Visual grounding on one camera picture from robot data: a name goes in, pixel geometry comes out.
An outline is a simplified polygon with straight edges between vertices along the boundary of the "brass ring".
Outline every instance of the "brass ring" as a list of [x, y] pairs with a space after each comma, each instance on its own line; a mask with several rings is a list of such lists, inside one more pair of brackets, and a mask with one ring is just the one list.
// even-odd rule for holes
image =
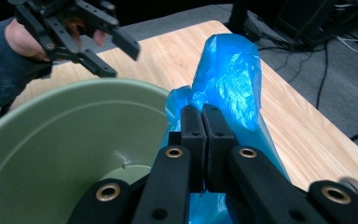
[[181, 157], [183, 155], [183, 151], [179, 148], [170, 148], [165, 152], [165, 155], [167, 155], [168, 157], [171, 158], [178, 158]]
[[[114, 192], [111, 194], [103, 193], [107, 189], [112, 189], [112, 190], [114, 190]], [[109, 183], [109, 184], [105, 184], [102, 187], [100, 187], [97, 190], [95, 197], [100, 202], [109, 202], [109, 201], [114, 200], [119, 194], [120, 194], [120, 186], [116, 183]]]
[[248, 147], [241, 148], [240, 154], [246, 158], [254, 158], [257, 156], [257, 153], [253, 149], [250, 149]]
[[341, 189], [324, 186], [322, 187], [322, 193], [327, 199], [335, 203], [348, 204], [351, 202], [351, 196]]

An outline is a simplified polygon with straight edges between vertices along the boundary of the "dark sleeve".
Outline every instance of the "dark sleeve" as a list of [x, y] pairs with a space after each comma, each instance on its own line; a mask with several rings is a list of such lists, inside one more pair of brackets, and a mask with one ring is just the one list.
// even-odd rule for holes
[[30, 81], [51, 72], [51, 63], [33, 63], [11, 49], [5, 28], [12, 20], [0, 22], [0, 107], [13, 101]]

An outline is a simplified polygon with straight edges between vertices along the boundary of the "green bin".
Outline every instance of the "green bin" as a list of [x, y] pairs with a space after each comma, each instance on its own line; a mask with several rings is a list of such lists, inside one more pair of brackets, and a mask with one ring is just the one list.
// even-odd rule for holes
[[0, 223], [66, 223], [107, 177], [146, 175], [167, 126], [168, 92], [99, 78], [45, 93], [0, 120]]

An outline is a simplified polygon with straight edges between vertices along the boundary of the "person's arm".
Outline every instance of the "person's arm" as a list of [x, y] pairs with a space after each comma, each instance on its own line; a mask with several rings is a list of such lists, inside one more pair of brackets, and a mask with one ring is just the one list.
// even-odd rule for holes
[[[31, 47], [27, 49], [18, 41]], [[51, 72], [51, 62], [40, 61], [45, 59], [44, 51], [32, 41], [38, 45], [13, 19], [0, 22], [0, 107], [13, 101], [31, 80]]]

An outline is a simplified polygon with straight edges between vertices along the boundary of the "gray carpet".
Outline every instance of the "gray carpet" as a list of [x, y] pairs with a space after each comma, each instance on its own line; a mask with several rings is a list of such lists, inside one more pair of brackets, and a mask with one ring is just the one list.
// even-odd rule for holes
[[[129, 25], [124, 29], [135, 39], [142, 40], [155, 35], [181, 29], [203, 21], [227, 22], [232, 5], [199, 7], [167, 17]], [[280, 36], [249, 13], [257, 29]], [[255, 42], [259, 49], [275, 46], [268, 40]], [[98, 50], [110, 49], [106, 44]], [[358, 134], [358, 53], [337, 39], [328, 44], [328, 69], [319, 101], [319, 110], [348, 137]], [[316, 106], [318, 91], [324, 78], [325, 51], [288, 53], [277, 50], [261, 50], [260, 56], [280, 76], [288, 81], [312, 105]]]

